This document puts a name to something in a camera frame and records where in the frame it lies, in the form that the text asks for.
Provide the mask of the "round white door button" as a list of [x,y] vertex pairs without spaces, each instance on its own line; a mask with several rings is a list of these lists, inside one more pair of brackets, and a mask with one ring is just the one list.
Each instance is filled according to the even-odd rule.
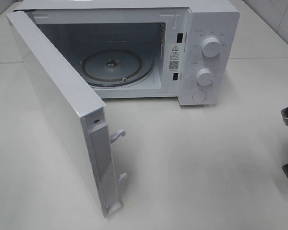
[[205,91],[196,91],[193,96],[192,96],[192,99],[195,101],[195,102],[198,102],[198,103],[201,103],[201,102],[204,102],[207,98],[207,93]]

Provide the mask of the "white microwave knob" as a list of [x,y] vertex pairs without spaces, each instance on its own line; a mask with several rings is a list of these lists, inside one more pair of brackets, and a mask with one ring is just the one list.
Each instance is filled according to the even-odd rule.
[[217,36],[208,36],[201,42],[201,51],[205,57],[213,58],[220,53],[221,42]]
[[197,83],[201,86],[210,85],[214,81],[214,73],[209,68],[202,68],[195,74]]

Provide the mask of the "white microwave door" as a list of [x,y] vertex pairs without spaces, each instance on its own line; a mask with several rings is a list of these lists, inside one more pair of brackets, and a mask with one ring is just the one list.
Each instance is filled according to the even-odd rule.
[[47,121],[104,217],[122,207],[126,173],[115,174],[110,145],[125,136],[108,131],[105,103],[23,11],[7,14]]

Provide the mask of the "white microwave oven body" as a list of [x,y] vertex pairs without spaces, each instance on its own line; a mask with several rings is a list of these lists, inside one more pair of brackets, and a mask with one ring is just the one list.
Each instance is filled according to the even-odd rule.
[[[217,102],[240,17],[228,0],[25,0],[15,11],[25,12],[82,78],[81,61],[97,43],[131,42],[153,54],[153,70],[138,82],[112,88],[86,82],[101,99],[173,97],[180,105]],[[221,42],[211,58],[201,51],[208,36]],[[210,85],[197,83],[202,68],[214,73]],[[207,98],[195,102],[201,90]]]

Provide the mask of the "glass microwave turntable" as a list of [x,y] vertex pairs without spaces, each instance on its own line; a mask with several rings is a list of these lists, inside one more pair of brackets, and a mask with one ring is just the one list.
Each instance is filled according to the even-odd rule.
[[153,54],[144,46],[107,41],[93,46],[93,53],[81,61],[81,75],[94,87],[120,87],[142,80],[154,65]]

